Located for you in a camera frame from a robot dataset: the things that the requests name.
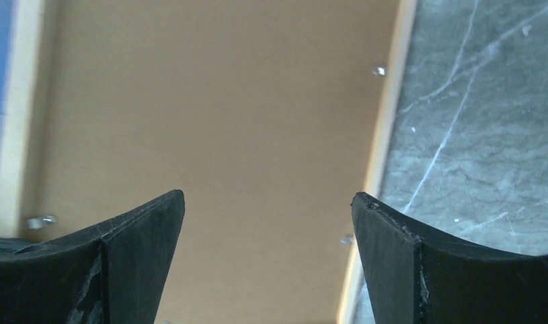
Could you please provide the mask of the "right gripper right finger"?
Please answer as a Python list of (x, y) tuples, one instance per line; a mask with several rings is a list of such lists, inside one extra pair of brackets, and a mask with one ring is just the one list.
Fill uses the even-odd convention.
[(365, 192), (351, 208), (377, 323), (548, 323), (548, 254), (463, 240)]

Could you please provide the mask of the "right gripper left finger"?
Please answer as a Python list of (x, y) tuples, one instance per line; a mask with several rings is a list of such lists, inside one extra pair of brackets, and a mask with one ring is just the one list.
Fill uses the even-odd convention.
[(0, 238), (0, 323), (154, 323), (184, 214), (172, 190), (46, 242)]

